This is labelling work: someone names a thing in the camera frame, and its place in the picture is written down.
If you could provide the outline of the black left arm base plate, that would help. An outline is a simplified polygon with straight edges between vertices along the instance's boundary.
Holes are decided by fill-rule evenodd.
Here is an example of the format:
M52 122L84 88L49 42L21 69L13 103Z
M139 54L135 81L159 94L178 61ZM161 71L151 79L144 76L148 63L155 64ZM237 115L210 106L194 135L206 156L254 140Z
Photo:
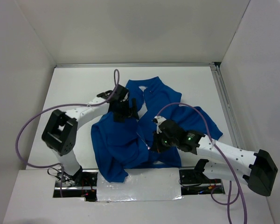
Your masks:
M77 175L69 176L67 174L61 175L61 171L58 170L56 175L48 174L55 177L56 187L60 187L60 183L62 182L63 188L70 188L70 187L96 187L97 186L97 179L98 179L98 172L92 170L83 170L79 171Z

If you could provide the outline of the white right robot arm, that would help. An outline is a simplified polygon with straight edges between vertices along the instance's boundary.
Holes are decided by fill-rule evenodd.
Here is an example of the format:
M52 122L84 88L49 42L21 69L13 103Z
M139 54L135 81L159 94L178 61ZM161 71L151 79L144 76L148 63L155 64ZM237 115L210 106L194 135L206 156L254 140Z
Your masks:
M246 151L226 145L198 131L185 131L162 116L156 116L153 122L157 128L152 151L164 153L176 147L198 156L194 177L199 183L208 179L239 181L256 194L271 195L278 168L267 151Z

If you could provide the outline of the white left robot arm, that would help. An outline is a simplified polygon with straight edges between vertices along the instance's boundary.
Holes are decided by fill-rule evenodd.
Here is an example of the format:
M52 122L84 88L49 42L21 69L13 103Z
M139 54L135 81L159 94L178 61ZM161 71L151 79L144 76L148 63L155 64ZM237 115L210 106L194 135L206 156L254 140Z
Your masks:
M86 105L67 111L54 110L42 133L42 140L61 163L66 181L78 186L83 180L83 169L74 154L77 131L93 119L113 113L113 121L122 123L128 118L138 118L136 98L129 90L118 85L114 90L98 94Z

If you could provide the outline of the blue jacket white lining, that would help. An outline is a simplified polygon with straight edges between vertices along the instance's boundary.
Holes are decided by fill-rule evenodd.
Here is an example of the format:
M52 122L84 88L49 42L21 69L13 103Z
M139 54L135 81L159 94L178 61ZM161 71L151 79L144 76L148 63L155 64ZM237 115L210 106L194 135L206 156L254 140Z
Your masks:
M181 158L175 147L164 153L151 151L153 122L158 112L172 119L184 130L210 133L215 140L223 133L210 116L199 106L192 109L178 106L182 94L165 85L159 77L147 80L129 80L126 84L129 100L135 99L137 110L146 107L139 119L127 118L115 122L113 113L102 116L91 127L91 140L101 175L108 182L124 182L131 168L180 168Z

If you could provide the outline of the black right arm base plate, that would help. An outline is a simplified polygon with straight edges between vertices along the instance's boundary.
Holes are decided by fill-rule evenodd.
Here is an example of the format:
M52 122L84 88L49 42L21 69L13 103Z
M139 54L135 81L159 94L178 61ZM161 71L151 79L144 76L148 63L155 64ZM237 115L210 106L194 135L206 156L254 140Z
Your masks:
M193 168L180 169L179 176L179 183L183 186L198 184L219 185L222 183L220 179L210 179L203 173L195 171Z

